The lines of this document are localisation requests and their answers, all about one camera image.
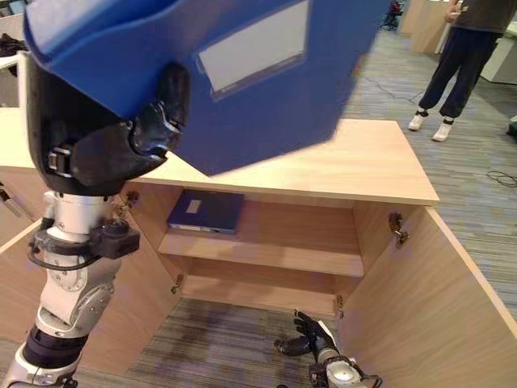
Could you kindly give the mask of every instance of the person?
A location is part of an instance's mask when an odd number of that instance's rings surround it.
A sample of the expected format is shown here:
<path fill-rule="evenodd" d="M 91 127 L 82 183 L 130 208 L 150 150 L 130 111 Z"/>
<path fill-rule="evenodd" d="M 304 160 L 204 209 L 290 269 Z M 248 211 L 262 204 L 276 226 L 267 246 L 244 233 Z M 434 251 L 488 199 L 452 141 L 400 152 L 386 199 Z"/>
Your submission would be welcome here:
<path fill-rule="evenodd" d="M 402 15 L 401 3 L 398 0 L 392 0 L 389 4 L 388 13 L 386 14 L 385 20 L 381 27 L 388 27 L 389 29 L 397 29 L 398 20 L 397 17 Z"/>
<path fill-rule="evenodd" d="M 492 56 L 497 39 L 502 37 L 513 15 L 517 0 L 451 0 L 445 20 L 452 23 L 451 31 L 438 67 L 426 93 L 418 104 L 409 129 L 418 131 L 442 97 L 452 76 L 459 70 L 456 83 L 439 110 L 443 122 L 433 136 L 434 141 L 445 141 L 454 120 L 461 114 L 486 62 Z"/>

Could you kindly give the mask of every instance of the metal hinge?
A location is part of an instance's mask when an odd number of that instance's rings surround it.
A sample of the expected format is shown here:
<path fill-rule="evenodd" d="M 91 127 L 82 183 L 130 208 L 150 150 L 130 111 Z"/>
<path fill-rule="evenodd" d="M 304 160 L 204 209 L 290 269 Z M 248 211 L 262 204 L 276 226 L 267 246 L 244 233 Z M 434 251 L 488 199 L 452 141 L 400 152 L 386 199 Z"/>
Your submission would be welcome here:
<path fill-rule="evenodd" d="M 124 198 L 124 203 L 115 209 L 115 214 L 120 219 L 125 219 L 126 213 L 137 204 L 140 199 L 139 192 L 128 192 Z"/>
<path fill-rule="evenodd" d="M 183 284 L 183 279 L 185 279 L 185 276 L 183 276 L 182 273 L 180 273 L 178 275 L 178 277 L 176 278 L 176 284 L 172 286 L 172 288 L 170 289 L 170 291 L 174 294 L 176 294 L 178 291 L 179 291 L 179 288 L 181 287 L 181 285 Z"/>
<path fill-rule="evenodd" d="M 336 297 L 336 305 L 338 307 L 339 317 L 340 318 L 344 317 L 345 313 L 343 312 L 344 302 L 343 302 L 343 296 L 342 295 L 338 295 Z"/>
<path fill-rule="evenodd" d="M 397 248 L 402 247 L 404 243 L 410 238 L 410 234 L 401 230 L 402 215 L 400 213 L 389 214 L 389 229 L 397 236 Z"/>

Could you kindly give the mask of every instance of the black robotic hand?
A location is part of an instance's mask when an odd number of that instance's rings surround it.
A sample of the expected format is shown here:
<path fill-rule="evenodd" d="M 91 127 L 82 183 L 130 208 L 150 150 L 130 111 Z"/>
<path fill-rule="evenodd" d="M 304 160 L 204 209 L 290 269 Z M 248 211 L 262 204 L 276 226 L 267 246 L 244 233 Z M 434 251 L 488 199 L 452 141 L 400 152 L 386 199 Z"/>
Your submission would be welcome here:
<path fill-rule="evenodd" d="M 275 347 L 285 356 L 302 356 L 312 352 L 317 361 L 317 355 L 323 349 L 333 349 L 338 354 L 334 339 L 326 332 L 325 328 L 307 314 L 295 311 L 294 324 L 301 337 L 286 341 L 275 341 Z"/>

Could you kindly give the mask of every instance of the wooden cabinet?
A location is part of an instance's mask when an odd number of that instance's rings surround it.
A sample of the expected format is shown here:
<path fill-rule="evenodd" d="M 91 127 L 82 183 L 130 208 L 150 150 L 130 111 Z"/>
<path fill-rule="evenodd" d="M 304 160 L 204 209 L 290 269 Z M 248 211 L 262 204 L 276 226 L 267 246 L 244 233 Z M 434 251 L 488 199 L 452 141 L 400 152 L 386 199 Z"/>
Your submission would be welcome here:
<path fill-rule="evenodd" d="M 9 160 L 35 174 L 27 155 Z M 244 193 L 237 235 L 168 230 L 183 188 Z M 171 155 L 129 191 L 141 194 L 130 214 L 141 250 L 124 259 L 91 335 L 93 369 L 122 374 L 189 297 L 336 319 L 344 352 L 388 388 L 517 381 L 517 324 L 432 208 L 438 197 L 394 122 L 344 120 L 326 144 L 212 178 Z M 13 317 L 0 332 L 18 341 L 42 285 L 14 255 L 24 238 L 0 249 L 0 308 Z"/>
<path fill-rule="evenodd" d="M 33 171 L 0 171 L 0 246 L 43 216 L 48 191 Z"/>

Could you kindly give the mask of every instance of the cabinet door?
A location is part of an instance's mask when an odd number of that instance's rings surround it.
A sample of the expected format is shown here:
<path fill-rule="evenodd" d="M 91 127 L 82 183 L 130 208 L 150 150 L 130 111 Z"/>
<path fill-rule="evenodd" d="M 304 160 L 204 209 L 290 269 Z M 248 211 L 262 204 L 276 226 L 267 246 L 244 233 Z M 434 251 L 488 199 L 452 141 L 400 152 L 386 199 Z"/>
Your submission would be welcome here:
<path fill-rule="evenodd" d="M 32 221 L 12 199 L 0 199 L 0 247 L 30 226 Z"/>
<path fill-rule="evenodd" d="M 131 213 L 127 221 L 140 229 Z M 34 324 L 45 273 L 26 259 L 27 228 L 0 248 L 0 319 L 2 338 L 20 343 Z M 122 375 L 138 358 L 179 300 L 174 281 L 153 245 L 141 234 L 140 250 L 123 258 L 116 276 L 116 292 L 104 315 L 90 333 L 82 365 Z"/>
<path fill-rule="evenodd" d="M 403 225 L 338 317 L 343 351 L 386 388 L 510 387 L 517 324 L 434 209 Z"/>
<path fill-rule="evenodd" d="M 45 210 L 43 195 L 48 188 L 35 169 L 1 170 L 0 183 L 4 185 L 27 218 L 37 221 L 43 217 Z"/>

